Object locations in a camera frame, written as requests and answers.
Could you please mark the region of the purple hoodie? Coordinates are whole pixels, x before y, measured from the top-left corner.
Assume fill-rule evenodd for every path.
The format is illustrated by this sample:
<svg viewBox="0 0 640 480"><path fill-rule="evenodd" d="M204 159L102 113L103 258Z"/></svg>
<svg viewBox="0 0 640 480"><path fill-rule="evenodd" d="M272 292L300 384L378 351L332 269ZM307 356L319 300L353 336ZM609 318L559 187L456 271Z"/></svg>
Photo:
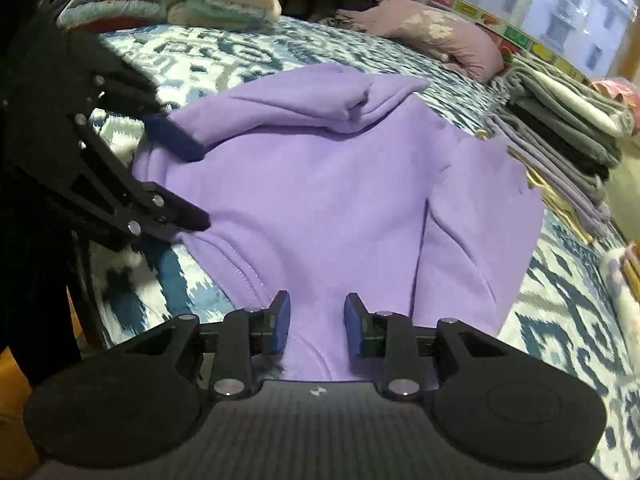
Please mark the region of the purple hoodie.
<svg viewBox="0 0 640 480"><path fill-rule="evenodd" d="M344 301L417 326L457 318L496 334L544 205L503 138L480 140L420 98L424 80L314 64L201 98L168 118L205 148L183 162L148 137L132 172L209 214L178 240L235 307L286 290L288 380L341 382Z"/></svg>

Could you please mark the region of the grey folded clothes stack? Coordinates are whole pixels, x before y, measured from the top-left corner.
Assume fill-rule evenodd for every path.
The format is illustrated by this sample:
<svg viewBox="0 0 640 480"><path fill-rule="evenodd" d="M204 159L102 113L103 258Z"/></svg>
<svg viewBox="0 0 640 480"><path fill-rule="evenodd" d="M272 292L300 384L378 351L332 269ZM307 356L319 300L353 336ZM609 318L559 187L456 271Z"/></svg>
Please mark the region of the grey folded clothes stack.
<svg viewBox="0 0 640 480"><path fill-rule="evenodd" d="M608 114L614 102L527 54L511 55L492 85L504 102L488 110L477 135L506 139L529 184L583 243L608 234L605 182L622 161L620 130Z"/></svg>

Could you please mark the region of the blue white patterned bedspread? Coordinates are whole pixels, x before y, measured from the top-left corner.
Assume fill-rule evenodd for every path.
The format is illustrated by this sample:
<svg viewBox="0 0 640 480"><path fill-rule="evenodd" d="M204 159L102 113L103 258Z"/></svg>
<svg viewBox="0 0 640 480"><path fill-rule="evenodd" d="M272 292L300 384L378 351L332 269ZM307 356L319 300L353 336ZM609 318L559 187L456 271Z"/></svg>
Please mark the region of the blue white patterned bedspread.
<svg viewBox="0 0 640 480"><path fill-rule="evenodd" d="M107 32L103 40L152 77L171 107L307 64L337 62L371 74L424 78L424 102L465 132L478 130L491 105L506 102L502 82L463 77L426 55L360 32L281 18L270 32L157 25ZM608 413L594 462L612 479L639 474L639 378L618 325L600 264L623 242L615 230L582 244L552 212L520 294L500 330L502 341L590 385ZM222 290L180 245L158 240L123 252L91 249L101 334L120 344L176 313L205 322L231 308Z"/></svg>

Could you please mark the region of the yellow and cream folded stack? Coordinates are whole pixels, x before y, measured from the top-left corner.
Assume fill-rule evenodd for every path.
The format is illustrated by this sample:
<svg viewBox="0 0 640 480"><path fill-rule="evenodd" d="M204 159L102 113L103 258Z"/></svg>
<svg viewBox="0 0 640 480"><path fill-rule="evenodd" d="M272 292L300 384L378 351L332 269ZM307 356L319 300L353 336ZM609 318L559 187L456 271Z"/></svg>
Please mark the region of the yellow and cream folded stack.
<svg viewBox="0 0 640 480"><path fill-rule="evenodd" d="M639 359L639 247L627 247L607 252L599 266L601 278L610 295L620 332L624 337L629 359Z"/></svg>

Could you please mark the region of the pink floral pillow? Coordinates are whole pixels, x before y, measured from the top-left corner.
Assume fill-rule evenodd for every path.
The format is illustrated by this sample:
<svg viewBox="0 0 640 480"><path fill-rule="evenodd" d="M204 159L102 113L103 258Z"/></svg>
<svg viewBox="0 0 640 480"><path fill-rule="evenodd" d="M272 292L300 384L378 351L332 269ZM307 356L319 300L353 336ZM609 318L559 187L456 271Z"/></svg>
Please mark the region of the pink floral pillow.
<svg viewBox="0 0 640 480"><path fill-rule="evenodd" d="M504 69L494 40L477 24L420 2L383 0L365 11L339 10L336 17L352 30L398 41L481 84Z"/></svg>

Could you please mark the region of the colourful alphabet play mat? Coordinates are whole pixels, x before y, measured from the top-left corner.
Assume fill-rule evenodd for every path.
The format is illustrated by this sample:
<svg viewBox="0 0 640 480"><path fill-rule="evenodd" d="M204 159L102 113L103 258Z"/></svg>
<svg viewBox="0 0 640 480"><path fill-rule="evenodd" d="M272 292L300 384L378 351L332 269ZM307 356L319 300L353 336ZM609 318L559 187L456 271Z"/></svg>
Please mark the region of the colourful alphabet play mat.
<svg viewBox="0 0 640 480"><path fill-rule="evenodd" d="M428 0L427 3L430 6L434 6L434 8L462 16L462 18L466 18L480 26L491 36L502 54L527 52L535 58L540 58L544 62L551 64L558 70L562 70L570 78L582 84L590 83L590 79L587 76L565 58L562 58L561 55L546 47L541 41L528 36L521 29L509 24L502 18L497 18L488 11L474 6L474 4L464 0Z"/></svg>

